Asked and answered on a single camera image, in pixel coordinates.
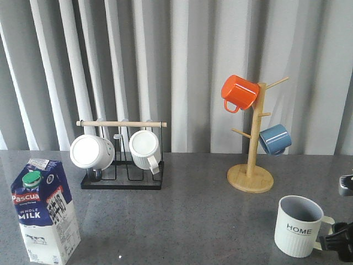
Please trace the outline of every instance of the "orange mug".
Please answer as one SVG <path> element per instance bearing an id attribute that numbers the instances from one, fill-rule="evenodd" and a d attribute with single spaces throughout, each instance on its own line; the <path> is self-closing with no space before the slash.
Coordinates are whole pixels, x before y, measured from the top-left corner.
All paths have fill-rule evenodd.
<path id="1" fill-rule="evenodd" d="M 260 87 L 239 76 L 230 76 L 222 87 L 222 98 L 224 98 L 224 108 L 230 113 L 236 113 L 241 108 L 248 109 L 256 100 Z M 236 105 L 235 110 L 228 109 L 228 102 Z"/>

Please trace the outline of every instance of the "wooden dowel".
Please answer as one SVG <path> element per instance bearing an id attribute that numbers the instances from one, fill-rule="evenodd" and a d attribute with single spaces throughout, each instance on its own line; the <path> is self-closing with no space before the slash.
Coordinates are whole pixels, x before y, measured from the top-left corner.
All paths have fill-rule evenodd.
<path id="1" fill-rule="evenodd" d="M 143 121 L 77 121 L 77 126 L 108 126 L 108 127 L 167 127 L 165 122 L 143 122 Z"/>
<path id="2" fill-rule="evenodd" d="M 239 130 L 237 130 L 237 129 L 232 128 L 232 131 L 235 131 L 236 133 L 239 133 L 239 134 L 241 134 L 241 135 L 244 135 L 245 137 L 247 137 L 247 138 L 249 138 L 249 139 L 252 138 L 251 135 L 248 135 L 248 134 L 246 134 L 246 133 L 244 133 L 244 132 L 242 132 L 242 131 L 239 131 Z"/>
<path id="3" fill-rule="evenodd" d="M 285 77 L 285 78 L 283 78 L 283 79 L 281 79 L 281 80 L 279 80 L 279 81 L 277 81 L 277 82 L 275 82 L 275 83 L 273 83 L 273 84 L 268 85 L 268 86 L 266 87 L 266 89 L 269 89 L 269 88 L 271 88 L 271 87 L 277 86 L 278 84 L 280 84 L 280 83 L 282 83 L 282 82 L 284 82 L 284 81 L 287 81 L 288 79 L 289 79 L 289 77 Z"/>
<path id="4" fill-rule="evenodd" d="M 260 126 L 261 126 L 261 118 L 260 114 L 263 113 L 264 109 L 264 100 L 265 100 L 265 92 L 266 92 L 266 84 L 259 83 L 260 91 L 258 97 L 255 101 L 255 108 L 253 113 L 253 122 L 252 122 L 252 138 L 250 139 L 249 145 L 249 155 L 248 155 L 248 164 L 247 164 L 247 177 L 252 178 L 254 173 L 254 168 L 256 164 L 256 155 L 258 152 L 258 143 L 259 143 L 259 134 L 260 134 Z"/>
<path id="5" fill-rule="evenodd" d="M 270 116 L 270 115 L 271 115 L 270 112 L 265 112 L 265 113 L 260 113 L 258 116 L 263 117 L 263 116 Z"/>

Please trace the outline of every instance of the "green bottle cap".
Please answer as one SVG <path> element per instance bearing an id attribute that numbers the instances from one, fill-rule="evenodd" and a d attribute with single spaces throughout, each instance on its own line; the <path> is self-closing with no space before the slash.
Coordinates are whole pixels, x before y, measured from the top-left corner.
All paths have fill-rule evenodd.
<path id="1" fill-rule="evenodd" d="M 40 171 L 32 171 L 23 176 L 22 182 L 25 188 L 36 188 L 41 181 Z"/>

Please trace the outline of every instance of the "table surface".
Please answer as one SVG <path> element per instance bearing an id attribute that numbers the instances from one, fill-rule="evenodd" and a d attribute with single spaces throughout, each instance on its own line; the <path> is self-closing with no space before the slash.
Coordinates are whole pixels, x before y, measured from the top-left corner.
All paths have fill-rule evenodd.
<path id="1" fill-rule="evenodd" d="M 82 190 L 85 170 L 59 151 L 0 151 L 0 264 L 33 264 L 9 188 L 29 158 L 63 162 L 82 238 L 68 265 L 344 264 L 331 251 L 289 257 L 273 237 L 278 201 L 290 194 L 314 200 L 336 221 L 353 221 L 353 197 L 338 193 L 352 156 L 258 155 L 274 186 L 249 194 L 226 177 L 246 155 L 165 153 L 162 190 Z"/>

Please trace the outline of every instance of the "mug rack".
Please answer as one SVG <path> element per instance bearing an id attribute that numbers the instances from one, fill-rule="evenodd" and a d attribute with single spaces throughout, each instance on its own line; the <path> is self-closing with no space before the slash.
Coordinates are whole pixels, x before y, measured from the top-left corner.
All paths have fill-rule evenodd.
<path id="1" fill-rule="evenodd" d="M 235 188 L 248 193 L 263 193 L 269 191 L 274 179 L 270 172 L 266 169 L 256 166 L 256 156 L 259 143 L 259 134 L 261 120 L 265 116 L 270 116 L 271 113 L 264 113 L 265 92 L 267 89 L 274 87 L 289 78 L 283 78 L 273 84 L 266 85 L 266 83 L 258 83 L 260 90 L 259 94 L 253 103 L 253 121 L 251 135 L 246 134 L 238 129 L 232 131 L 239 133 L 250 139 L 249 155 L 247 164 L 239 164 L 231 167 L 227 172 L 228 182 Z"/>
<path id="2" fill-rule="evenodd" d="M 167 127 L 165 122 L 142 122 L 142 121 L 77 121 L 77 126 L 117 127 L 117 134 L 114 135 L 115 157 L 111 165 L 101 173 L 97 179 L 97 172 L 92 168 L 87 169 L 81 182 L 82 189 L 148 189 L 160 190 L 163 183 L 163 138 L 162 128 Z M 126 152 L 125 144 L 129 142 L 130 128 L 159 128 L 159 142 L 161 145 L 161 161 L 158 164 L 159 173 L 153 175 L 150 170 L 138 168 L 132 160 L 131 154 Z"/>

